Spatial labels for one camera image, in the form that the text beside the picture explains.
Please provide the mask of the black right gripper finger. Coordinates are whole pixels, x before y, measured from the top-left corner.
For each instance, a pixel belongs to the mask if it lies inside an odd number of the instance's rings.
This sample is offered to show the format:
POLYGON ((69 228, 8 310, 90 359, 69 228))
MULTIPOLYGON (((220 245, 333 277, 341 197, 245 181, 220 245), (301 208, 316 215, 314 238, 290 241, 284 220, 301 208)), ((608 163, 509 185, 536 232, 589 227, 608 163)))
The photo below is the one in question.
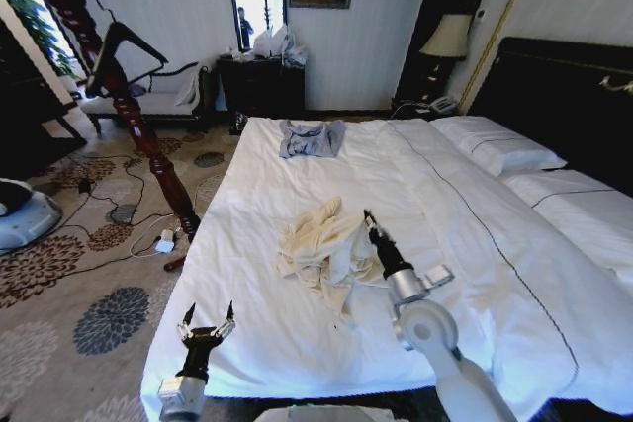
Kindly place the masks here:
POLYGON ((374 246, 381 246, 385 241, 385 231, 369 210, 363 210, 363 213, 370 242, 374 246))
POLYGON ((384 244, 392 241, 388 232, 378 224, 371 213, 368 214, 368 234, 372 244, 384 244))

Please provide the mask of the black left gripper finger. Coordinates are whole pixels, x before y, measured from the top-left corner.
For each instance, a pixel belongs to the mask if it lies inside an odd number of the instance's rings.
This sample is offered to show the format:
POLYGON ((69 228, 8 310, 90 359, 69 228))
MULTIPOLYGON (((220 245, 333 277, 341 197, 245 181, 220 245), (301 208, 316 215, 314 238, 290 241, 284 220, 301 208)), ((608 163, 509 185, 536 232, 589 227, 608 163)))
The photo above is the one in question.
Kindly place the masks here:
POLYGON ((194 338, 194 333, 190 327, 193 315, 195 312, 196 304, 193 303, 190 308, 185 312, 182 321, 177 324, 178 331, 182 341, 189 341, 194 338))
POLYGON ((233 310, 233 305, 231 301, 227 309, 226 320, 222 325, 220 325, 217 328, 216 337, 219 339, 226 339, 230 335, 230 333, 233 331, 234 328, 235 328, 234 310, 233 310))

